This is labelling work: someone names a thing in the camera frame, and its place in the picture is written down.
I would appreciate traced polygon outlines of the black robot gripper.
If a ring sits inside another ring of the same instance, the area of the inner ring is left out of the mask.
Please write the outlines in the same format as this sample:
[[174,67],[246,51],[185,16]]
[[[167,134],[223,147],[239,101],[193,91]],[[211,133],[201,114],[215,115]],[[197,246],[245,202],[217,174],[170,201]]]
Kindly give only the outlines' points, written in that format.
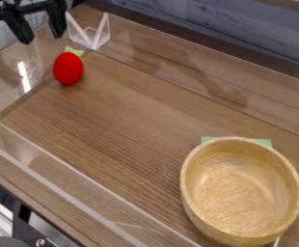
[[23,0],[0,0],[0,20],[6,22],[15,36],[23,44],[31,44],[35,39],[30,23],[25,18],[27,14],[47,12],[54,36],[59,39],[67,29],[66,0],[43,0],[27,5]]

